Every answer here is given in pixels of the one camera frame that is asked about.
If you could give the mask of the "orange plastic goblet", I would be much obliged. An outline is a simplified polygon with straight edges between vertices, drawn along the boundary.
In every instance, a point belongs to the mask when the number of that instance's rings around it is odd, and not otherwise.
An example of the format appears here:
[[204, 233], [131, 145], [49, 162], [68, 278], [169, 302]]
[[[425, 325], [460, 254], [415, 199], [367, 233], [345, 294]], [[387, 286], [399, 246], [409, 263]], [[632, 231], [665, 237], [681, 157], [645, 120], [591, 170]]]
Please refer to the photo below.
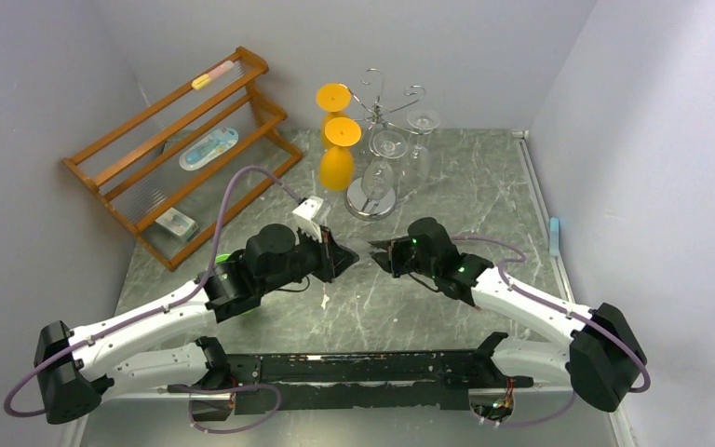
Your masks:
[[322, 141], [325, 152], [319, 165], [319, 180], [331, 191], [343, 191], [352, 181], [355, 161], [351, 148], [362, 137], [361, 126], [353, 119], [336, 116], [324, 126]]
[[317, 91], [317, 106], [325, 113], [320, 126], [320, 137], [325, 150], [332, 147], [331, 141], [326, 136], [325, 127], [334, 118], [347, 117], [344, 110], [351, 102], [351, 98], [351, 93], [344, 84], [329, 83]]

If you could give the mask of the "orange plastic goblet front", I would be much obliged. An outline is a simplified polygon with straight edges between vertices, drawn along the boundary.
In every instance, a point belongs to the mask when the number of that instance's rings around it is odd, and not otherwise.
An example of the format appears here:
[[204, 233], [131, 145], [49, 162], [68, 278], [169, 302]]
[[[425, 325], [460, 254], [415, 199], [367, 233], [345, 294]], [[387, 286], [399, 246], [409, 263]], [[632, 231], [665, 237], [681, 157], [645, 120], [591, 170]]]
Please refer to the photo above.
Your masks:
[[362, 137], [361, 126], [353, 119], [336, 116], [324, 126], [322, 141], [325, 152], [319, 165], [319, 180], [331, 191], [343, 191], [352, 181], [355, 161], [351, 148]]

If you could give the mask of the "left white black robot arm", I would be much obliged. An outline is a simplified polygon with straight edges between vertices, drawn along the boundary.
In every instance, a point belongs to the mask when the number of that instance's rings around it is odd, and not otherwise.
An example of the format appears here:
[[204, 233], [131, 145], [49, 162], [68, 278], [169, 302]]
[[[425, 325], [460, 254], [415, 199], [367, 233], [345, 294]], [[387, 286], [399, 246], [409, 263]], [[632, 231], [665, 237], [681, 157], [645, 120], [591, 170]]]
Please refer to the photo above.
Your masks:
[[258, 306], [263, 297], [313, 276], [331, 283], [359, 256], [339, 245], [327, 227], [313, 236], [271, 223], [242, 250], [216, 260], [179, 289], [119, 317], [71, 328], [61, 320], [40, 332], [34, 363], [51, 425], [71, 422], [97, 408], [114, 391], [128, 360], [162, 341], [205, 329]]

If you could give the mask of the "clear wine glass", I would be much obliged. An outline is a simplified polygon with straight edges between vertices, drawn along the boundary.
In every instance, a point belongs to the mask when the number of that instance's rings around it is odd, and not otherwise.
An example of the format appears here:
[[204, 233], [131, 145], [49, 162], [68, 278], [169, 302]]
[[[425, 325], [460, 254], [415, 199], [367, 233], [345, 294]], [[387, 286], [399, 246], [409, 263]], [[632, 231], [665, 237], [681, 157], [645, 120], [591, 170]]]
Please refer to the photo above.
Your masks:
[[402, 181], [413, 188], [421, 186], [430, 173], [432, 156], [427, 146], [440, 119], [432, 110], [417, 109], [408, 113], [407, 121], [411, 126], [411, 135], [408, 151], [401, 163]]
[[395, 130], [385, 129], [373, 133], [370, 149], [374, 159], [361, 180], [361, 191], [365, 196], [362, 211], [366, 211], [373, 203], [370, 213], [374, 213], [378, 203], [391, 191], [396, 180], [391, 161], [404, 156], [407, 146], [405, 137]]

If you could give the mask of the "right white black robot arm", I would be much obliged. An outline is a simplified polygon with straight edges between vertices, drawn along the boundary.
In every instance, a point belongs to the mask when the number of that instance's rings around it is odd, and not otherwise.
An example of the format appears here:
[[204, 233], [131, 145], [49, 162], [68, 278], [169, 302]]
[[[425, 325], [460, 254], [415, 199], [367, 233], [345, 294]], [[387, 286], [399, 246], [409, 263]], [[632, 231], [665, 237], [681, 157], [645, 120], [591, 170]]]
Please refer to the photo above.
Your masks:
[[528, 376], [571, 386], [593, 408], [612, 413], [630, 393], [649, 389], [647, 358], [623, 312], [571, 303], [511, 277], [507, 261], [461, 252], [431, 217], [413, 222], [405, 237], [371, 242], [372, 259], [394, 278], [421, 276], [437, 291], [480, 310], [491, 310], [546, 338], [544, 344], [498, 336], [474, 362], [485, 386]]

